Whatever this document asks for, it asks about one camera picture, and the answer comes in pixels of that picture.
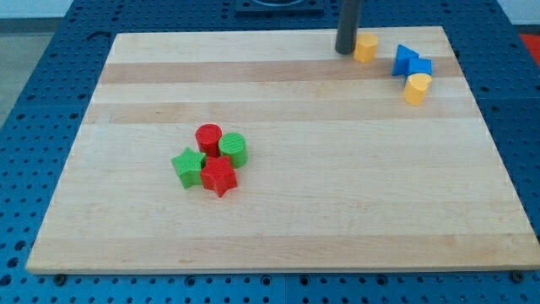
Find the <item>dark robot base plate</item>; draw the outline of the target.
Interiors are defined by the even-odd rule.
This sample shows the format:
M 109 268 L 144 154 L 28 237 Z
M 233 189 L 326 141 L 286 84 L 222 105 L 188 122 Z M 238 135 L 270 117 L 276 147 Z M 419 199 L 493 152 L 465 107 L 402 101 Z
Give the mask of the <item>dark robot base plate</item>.
M 236 15 L 323 13 L 324 0 L 234 0 Z

